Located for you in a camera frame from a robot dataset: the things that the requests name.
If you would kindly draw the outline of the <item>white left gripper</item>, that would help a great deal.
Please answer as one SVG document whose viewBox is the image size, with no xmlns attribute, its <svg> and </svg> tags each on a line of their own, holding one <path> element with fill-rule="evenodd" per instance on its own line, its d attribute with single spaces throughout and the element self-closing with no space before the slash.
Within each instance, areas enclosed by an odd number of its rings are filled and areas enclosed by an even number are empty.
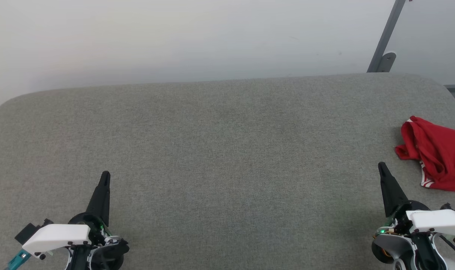
<svg viewBox="0 0 455 270">
<path fill-rule="evenodd" d="M 109 215 L 110 173 L 103 171 L 85 213 L 76 215 L 67 224 L 47 223 L 35 227 L 22 248 L 39 258 L 40 254 L 59 248 L 96 249 L 113 244 L 114 237 L 107 229 Z"/>
</svg>

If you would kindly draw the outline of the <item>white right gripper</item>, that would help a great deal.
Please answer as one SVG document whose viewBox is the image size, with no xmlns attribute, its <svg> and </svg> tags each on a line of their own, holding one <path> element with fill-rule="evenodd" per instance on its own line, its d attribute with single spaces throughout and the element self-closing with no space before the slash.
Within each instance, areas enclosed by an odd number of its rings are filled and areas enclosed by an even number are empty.
<svg viewBox="0 0 455 270">
<path fill-rule="evenodd" d="M 455 237 L 455 208 L 449 203 L 440 210 L 430 210 L 418 201 L 409 201 L 385 162 L 378 171 L 387 222 L 377 233 L 408 237 L 413 234 L 439 233 Z"/>
</svg>

